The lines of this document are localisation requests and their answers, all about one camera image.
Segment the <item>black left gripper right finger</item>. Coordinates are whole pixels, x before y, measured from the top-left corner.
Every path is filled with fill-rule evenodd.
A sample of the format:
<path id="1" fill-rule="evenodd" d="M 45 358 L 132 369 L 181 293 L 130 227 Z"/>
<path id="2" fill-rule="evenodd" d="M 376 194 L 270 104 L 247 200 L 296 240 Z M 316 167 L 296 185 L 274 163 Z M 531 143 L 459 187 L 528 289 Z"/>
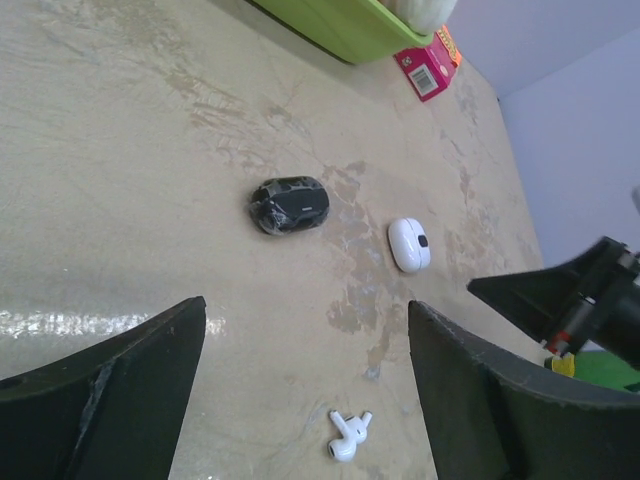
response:
<path id="1" fill-rule="evenodd" d="M 438 478 L 638 478 L 638 395 L 556 374 L 421 301 L 408 336 Z"/>

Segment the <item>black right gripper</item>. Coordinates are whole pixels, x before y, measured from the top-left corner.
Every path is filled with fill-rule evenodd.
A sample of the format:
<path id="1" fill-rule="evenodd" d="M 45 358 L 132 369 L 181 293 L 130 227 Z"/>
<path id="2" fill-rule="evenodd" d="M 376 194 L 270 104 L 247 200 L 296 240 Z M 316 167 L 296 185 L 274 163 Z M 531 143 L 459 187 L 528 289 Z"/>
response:
<path id="1" fill-rule="evenodd" d="M 591 341 L 639 368 L 639 255 L 602 237 L 547 269 L 471 280 L 467 290 L 551 353 Z"/>

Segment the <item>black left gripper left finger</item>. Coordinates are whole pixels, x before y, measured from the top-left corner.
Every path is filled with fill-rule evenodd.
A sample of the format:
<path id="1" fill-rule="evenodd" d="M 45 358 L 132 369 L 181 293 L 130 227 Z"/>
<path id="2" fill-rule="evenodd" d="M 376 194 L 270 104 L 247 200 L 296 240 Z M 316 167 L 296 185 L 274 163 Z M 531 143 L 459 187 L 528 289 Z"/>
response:
<path id="1" fill-rule="evenodd" d="M 168 478 L 205 330 L 204 298 L 188 298 L 2 380 L 2 478 Z"/>

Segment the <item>white earbud charging case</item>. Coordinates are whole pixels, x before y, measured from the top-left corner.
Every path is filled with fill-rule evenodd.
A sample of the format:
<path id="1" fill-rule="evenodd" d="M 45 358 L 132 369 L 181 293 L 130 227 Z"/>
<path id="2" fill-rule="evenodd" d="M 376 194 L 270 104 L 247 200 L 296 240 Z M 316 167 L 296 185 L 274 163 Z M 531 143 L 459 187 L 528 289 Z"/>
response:
<path id="1" fill-rule="evenodd" d="M 430 265 L 429 240 L 418 220 L 404 217 L 392 221 L 387 236 L 392 256 L 401 271 L 414 274 Z"/>

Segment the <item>white earbud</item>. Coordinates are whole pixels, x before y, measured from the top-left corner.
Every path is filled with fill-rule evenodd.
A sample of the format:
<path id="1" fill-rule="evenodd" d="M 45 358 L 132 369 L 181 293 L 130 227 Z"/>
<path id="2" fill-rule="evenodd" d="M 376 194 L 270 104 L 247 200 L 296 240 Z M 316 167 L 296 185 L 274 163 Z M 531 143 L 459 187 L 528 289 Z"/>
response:
<path id="1" fill-rule="evenodd" d="M 338 430 L 340 437 L 331 440 L 328 445 L 328 453 L 337 462 L 347 463 L 353 460 L 356 449 L 356 430 L 349 420 L 336 410 L 329 412 L 329 419 Z"/>
<path id="2" fill-rule="evenodd" d="M 350 417 L 346 423 L 353 431 L 354 441 L 357 445 L 362 444 L 368 436 L 368 427 L 373 418 L 370 411 L 364 411 L 360 416 Z"/>

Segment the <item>black earbud charging case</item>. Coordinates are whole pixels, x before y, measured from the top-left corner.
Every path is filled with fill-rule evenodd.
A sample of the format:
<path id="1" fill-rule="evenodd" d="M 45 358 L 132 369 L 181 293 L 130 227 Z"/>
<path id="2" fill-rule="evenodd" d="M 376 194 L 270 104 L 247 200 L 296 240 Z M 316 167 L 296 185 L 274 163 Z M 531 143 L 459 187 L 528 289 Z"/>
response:
<path id="1" fill-rule="evenodd" d="M 253 191 L 248 211 L 264 233 L 286 235 L 322 225 L 330 200 L 325 187 L 313 177 L 272 178 Z"/>

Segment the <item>green glass bottle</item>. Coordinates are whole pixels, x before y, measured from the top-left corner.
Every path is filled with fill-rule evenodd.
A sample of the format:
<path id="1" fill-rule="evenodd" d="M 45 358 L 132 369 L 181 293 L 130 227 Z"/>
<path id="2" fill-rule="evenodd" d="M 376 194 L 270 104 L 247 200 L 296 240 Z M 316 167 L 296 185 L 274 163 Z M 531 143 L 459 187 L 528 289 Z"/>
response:
<path id="1" fill-rule="evenodd" d="M 604 388 L 639 393 L 639 371 L 605 351 L 584 351 L 560 358 L 548 357 L 544 367 L 560 375 Z"/>

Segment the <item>pink orange snack box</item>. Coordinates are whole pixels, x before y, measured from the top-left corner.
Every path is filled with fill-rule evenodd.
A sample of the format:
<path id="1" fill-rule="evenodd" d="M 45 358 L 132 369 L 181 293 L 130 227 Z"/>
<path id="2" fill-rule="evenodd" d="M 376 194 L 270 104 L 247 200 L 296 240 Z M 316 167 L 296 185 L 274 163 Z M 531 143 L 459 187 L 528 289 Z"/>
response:
<path id="1" fill-rule="evenodd" d="M 446 25 L 433 35 L 432 42 L 394 55 L 394 60 L 421 102 L 444 92 L 462 63 L 462 55 Z"/>

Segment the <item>yellow white cabbage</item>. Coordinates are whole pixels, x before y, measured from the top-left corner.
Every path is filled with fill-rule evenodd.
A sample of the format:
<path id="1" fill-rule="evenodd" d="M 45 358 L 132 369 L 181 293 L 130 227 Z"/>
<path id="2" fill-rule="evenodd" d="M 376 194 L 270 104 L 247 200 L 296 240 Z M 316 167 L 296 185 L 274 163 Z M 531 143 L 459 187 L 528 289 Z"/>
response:
<path id="1" fill-rule="evenodd" d="M 381 0 L 380 3 L 412 31 L 428 35 L 446 24 L 457 0 Z"/>

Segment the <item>green plastic basket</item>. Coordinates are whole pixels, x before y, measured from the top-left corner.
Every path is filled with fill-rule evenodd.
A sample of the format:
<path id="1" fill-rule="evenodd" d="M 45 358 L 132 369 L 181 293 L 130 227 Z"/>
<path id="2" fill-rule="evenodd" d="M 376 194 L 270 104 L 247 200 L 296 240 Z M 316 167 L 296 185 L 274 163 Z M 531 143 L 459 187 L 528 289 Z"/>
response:
<path id="1" fill-rule="evenodd" d="M 426 47 L 431 34 L 412 31 L 379 1 L 256 0 L 254 4 L 308 41 L 353 65 L 410 48 Z"/>

